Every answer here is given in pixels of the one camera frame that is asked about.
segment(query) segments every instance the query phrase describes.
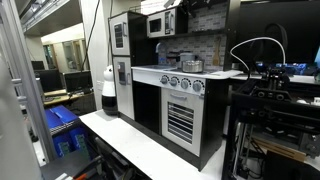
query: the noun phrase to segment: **computer monitor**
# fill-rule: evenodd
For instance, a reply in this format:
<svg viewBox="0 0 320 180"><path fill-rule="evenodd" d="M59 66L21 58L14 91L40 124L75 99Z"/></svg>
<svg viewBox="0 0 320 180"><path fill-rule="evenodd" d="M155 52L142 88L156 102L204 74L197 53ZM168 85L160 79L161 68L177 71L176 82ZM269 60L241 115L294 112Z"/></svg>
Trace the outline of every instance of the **computer monitor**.
<svg viewBox="0 0 320 180"><path fill-rule="evenodd" d="M44 92L63 89L58 70L36 70L34 73L36 77L40 78Z"/></svg>
<svg viewBox="0 0 320 180"><path fill-rule="evenodd" d="M63 73L68 93L92 88L91 71Z"/></svg>
<svg viewBox="0 0 320 180"><path fill-rule="evenodd" d="M44 64L42 61L31 61L33 70L44 70Z"/></svg>
<svg viewBox="0 0 320 180"><path fill-rule="evenodd" d="M265 36L267 25L277 23L283 26L287 33L286 62L313 63L320 45L319 7L319 1L242 4L236 44L251 38ZM273 29L269 34L282 41L279 32L280 30ZM234 54L245 62L252 62L259 49L257 44L258 42L252 49L250 49L251 43L240 46L235 49ZM282 53L277 44L265 41L263 53L255 60L281 63Z"/></svg>

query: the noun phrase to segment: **shelf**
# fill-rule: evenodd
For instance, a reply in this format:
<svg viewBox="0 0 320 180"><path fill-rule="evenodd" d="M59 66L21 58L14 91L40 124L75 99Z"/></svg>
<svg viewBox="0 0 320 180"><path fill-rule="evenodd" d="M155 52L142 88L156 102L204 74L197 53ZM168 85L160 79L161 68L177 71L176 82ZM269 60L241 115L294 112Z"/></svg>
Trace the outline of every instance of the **shelf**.
<svg viewBox="0 0 320 180"><path fill-rule="evenodd" d="M169 38L180 38L180 37L192 37L192 36L206 36L206 35L214 35L214 34L221 34L224 33L225 29L215 29L215 30L207 30L207 31L200 31L200 32L191 32L191 33L184 33L184 34L177 34L172 36L163 36L163 37L156 37L158 39L169 39Z"/></svg>

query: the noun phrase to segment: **white countertop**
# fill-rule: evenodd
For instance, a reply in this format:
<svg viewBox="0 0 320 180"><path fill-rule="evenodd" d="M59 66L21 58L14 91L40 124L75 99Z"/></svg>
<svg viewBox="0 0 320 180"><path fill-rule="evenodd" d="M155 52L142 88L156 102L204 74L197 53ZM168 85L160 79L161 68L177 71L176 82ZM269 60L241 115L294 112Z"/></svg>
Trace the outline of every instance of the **white countertop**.
<svg viewBox="0 0 320 180"><path fill-rule="evenodd" d="M247 80L248 75L237 75L237 76L233 76L231 77L231 79L236 79L236 80ZM251 79L260 79L261 76L260 75L253 75L250 77ZM317 83L314 81L314 77L313 76L299 76L299 75L294 75L293 77L289 77L290 78L290 82L294 82L294 83L303 83L303 84L315 84L315 85L320 85L320 83Z"/></svg>
<svg viewBox="0 0 320 180"><path fill-rule="evenodd" d="M126 159L154 180L220 180L225 142L204 169L184 161L120 118L107 116L102 110L81 116L92 129Z"/></svg>
<svg viewBox="0 0 320 180"><path fill-rule="evenodd" d="M151 72L157 72L157 73L168 73L168 74L174 74L174 75L181 75L181 76L190 76L190 77L198 77L198 78L205 78L205 79L228 79L230 77L236 76L238 74L241 74L241 71L237 70L230 70L230 71L217 71L214 73L208 73L208 74L197 74L197 73L183 73L183 72L174 72L174 71L168 71L170 69L175 69L173 67L168 66L167 68L163 69L157 69L152 67L161 67L158 65L150 65L150 66L136 66L131 67L133 70L142 70L142 71L151 71Z"/></svg>

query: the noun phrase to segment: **play kitchen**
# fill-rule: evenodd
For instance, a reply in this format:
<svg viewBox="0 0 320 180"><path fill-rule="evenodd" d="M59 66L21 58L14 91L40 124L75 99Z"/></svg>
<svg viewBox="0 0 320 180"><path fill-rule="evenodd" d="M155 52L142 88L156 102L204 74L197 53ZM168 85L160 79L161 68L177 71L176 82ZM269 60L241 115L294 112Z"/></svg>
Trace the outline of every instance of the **play kitchen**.
<svg viewBox="0 0 320 180"><path fill-rule="evenodd" d="M206 70L223 64L225 38L188 34L199 27L183 8L109 19L115 87L120 118L201 170L221 146L225 80L239 72Z"/></svg>

